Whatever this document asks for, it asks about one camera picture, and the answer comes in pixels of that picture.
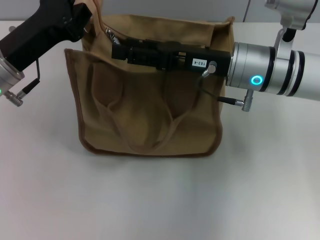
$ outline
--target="tan canvas bag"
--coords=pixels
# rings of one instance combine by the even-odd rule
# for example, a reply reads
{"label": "tan canvas bag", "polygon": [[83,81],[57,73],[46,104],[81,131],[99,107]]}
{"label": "tan canvas bag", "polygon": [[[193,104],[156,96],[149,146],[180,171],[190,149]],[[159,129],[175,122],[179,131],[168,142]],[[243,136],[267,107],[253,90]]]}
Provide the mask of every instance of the tan canvas bag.
{"label": "tan canvas bag", "polygon": [[[95,154],[136,156],[198,157],[216,151],[222,139],[222,105],[199,92],[200,73],[165,72],[112,59],[112,43],[104,31],[112,29],[120,40],[176,41],[232,52],[233,20],[99,19],[94,14],[82,40],[84,51],[65,50],[82,145]],[[206,78],[204,87],[216,96],[225,93],[221,77]]]}

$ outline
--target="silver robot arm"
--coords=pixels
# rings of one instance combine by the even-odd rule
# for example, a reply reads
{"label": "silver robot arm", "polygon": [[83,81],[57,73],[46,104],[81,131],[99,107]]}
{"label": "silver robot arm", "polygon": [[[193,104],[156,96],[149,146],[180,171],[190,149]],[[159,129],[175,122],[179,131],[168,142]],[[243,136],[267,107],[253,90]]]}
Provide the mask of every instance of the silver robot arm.
{"label": "silver robot arm", "polygon": [[280,12],[281,29],[273,47],[238,43],[226,81],[247,89],[242,110],[249,112],[254,91],[320,101],[320,55],[292,50],[296,30],[304,30],[318,0],[267,0]]}

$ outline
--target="brown bag trim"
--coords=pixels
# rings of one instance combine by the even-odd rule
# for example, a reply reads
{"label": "brown bag trim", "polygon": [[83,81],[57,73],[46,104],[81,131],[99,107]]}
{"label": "brown bag trim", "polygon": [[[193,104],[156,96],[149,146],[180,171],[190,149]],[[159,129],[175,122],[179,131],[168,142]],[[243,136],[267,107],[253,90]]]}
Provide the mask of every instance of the brown bag trim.
{"label": "brown bag trim", "polygon": [[[175,23],[190,23],[190,24],[194,24],[194,25],[204,25],[208,27],[209,30],[209,35],[212,35],[215,29],[219,29],[219,28],[225,28],[229,25],[232,25],[235,21],[235,17],[229,17],[227,18],[226,21],[224,22],[208,22],[208,21],[191,21],[191,20],[180,20],[180,19],[171,19],[171,18],[165,18],[165,17],[151,17],[151,16],[141,16],[141,15],[135,15],[135,14],[116,14],[116,15],[106,15],[106,16],[101,16],[101,14],[99,14],[100,11],[97,11],[97,14],[94,15],[94,18],[91,19],[90,23],[85,27],[86,30],[89,32],[90,29],[94,28],[95,29],[95,35],[98,35],[98,32],[105,32],[107,28],[111,29],[113,31],[113,33],[115,33],[117,35],[117,37],[119,39],[127,39],[127,38],[134,38],[134,39],[141,39],[140,37],[137,36],[132,36],[130,34],[127,34],[121,30],[116,30],[115,26],[113,26],[112,24],[108,24],[107,20],[112,18],[113,16],[122,16],[122,17],[140,17],[140,18],[147,18],[147,19],[158,19],[158,20],[162,20],[164,22],[175,22]],[[208,37],[207,39],[207,43],[205,42],[193,42],[193,41],[181,41],[182,44],[185,45],[191,45],[191,46],[206,46],[209,47],[210,46],[210,41],[212,36]],[[159,41],[159,39],[155,39],[152,37],[148,38],[149,40],[153,40],[153,41]]]}
{"label": "brown bag trim", "polygon": [[[165,156],[157,156],[157,155],[139,155],[139,154],[131,154],[131,153],[122,153],[122,152],[114,152],[114,151],[107,151],[107,150],[101,150],[96,149],[93,147],[90,143],[87,142],[85,138],[85,122],[82,114],[82,107],[80,102],[80,96],[78,91],[78,83],[77,83],[77,74],[76,70],[74,68],[73,59],[71,56],[71,53],[73,52],[72,49],[65,49],[65,59],[66,59],[66,66],[67,71],[70,78],[71,88],[75,100],[75,107],[77,112],[77,119],[78,119],[78,134],[79,139],[82,144],[82,146],[87,149],[89,152],[97,155],[117,155],[117,156],[132,156],[132,157],[166,157],[166,158],[197,158],[197,157],[207,157],[212,155],[219,147],[221,141],[222,141],[222,135],[223,135],[223,126],[220,119],[220,107],[219,103],[212,99],[213,104],[215,104],[215,112],[213,112],[213,117],[217,122],[216,126],[216,138],[214,143],[212,144],[212,147],[208,152],[204,153],[194,153],[194,154],[182,154],[182,155],[165,155]],[[221,81],[219,84],[219,88],[222,88],[223,82]]]}

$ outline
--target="bag strap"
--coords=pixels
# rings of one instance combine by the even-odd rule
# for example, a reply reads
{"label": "bag strap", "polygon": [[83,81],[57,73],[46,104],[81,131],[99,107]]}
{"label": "bag strap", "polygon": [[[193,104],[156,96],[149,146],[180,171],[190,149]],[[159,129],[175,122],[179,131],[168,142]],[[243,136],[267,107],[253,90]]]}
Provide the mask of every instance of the bag strap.
{"label": "bag strap", "polygon": [[86,4],[92,13],[95,34],[105,33],[107,29],[105,28],[101,17],[103,0],[75,0],[74,2],[75,5],[80,3]]}
{"label": "bag strap", "polygon": [[[99,81],[105,81],[105,77],[108,74],[106,70],[106,66],[104,63],[96,63],[93,65],[93,79],[98,79]],[[109,122],[111,122],[111,127],[115,133],[119,135],[121,140],[126,144],[126,146],[131,149],[134,153],[140,154],[140,155],[146,155],[153,153],[157,151],[158,149],[162,148],[163,146],[167,145],[167,143],[171,140],[174,133],[176,132],[177,127],[181,123],[183,119],[192,111],[194,104],[197,99],[197,91],[190,93],[190,96],[188,97],[190,101],[188,102],[186,108],[179,113],[177,117],[173,117],[172,113],[169,109],[167,99],[164,99],[165,101],[165,114],[169,119],[168,128],[166,130],[166,133],[160,140],[155,140],[155,142],[148,142],[148,144],[139,144],[135,140],[132,139],[131,136],[126,131],[126,128],[123,126],[123,124],[119,121],[119,117],[114,112],[114,108],[117,107],[119,104],[121,104],[122,96],[124,93],[124,83],[123,81],[117,81],[118,87],[115,91],[112,92],[110,97],[112,97],[112,100],[108,104],[103,104],[99,101],[98,98],[95,98],[95,102],[98,106],[98,108],[101,108],[99,110],[102,118],[107,119]]]}

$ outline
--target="black handle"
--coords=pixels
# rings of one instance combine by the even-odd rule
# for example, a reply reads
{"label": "black handle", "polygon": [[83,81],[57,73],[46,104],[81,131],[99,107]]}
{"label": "black handle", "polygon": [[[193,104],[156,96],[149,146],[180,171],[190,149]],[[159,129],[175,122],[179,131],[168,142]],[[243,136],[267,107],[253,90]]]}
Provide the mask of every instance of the black handle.
{"label": "black handle", "polygon": [[74,0],[41,0],[36,13],[0,41],[6,60],[23,71],[56,44],[84,35],[91,12]]}

